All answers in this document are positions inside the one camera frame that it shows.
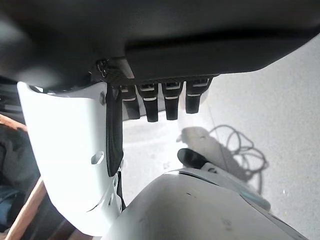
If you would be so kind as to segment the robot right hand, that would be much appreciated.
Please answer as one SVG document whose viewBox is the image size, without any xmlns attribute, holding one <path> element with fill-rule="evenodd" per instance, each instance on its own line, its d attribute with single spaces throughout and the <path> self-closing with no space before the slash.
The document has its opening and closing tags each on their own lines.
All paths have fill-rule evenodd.
<svg viewBox="0 0 320 240">
<path fill-rule="evenodd" d="M 44 186 L 103 240 L 302 240 L 251 187 L 195 151 L 125 205 L 123 110 L 199 111 L 220 75 L 254 72 L 320 32 L 317 0 L 3 0 L 0 103 L 27 127 Z"/>
</svg>

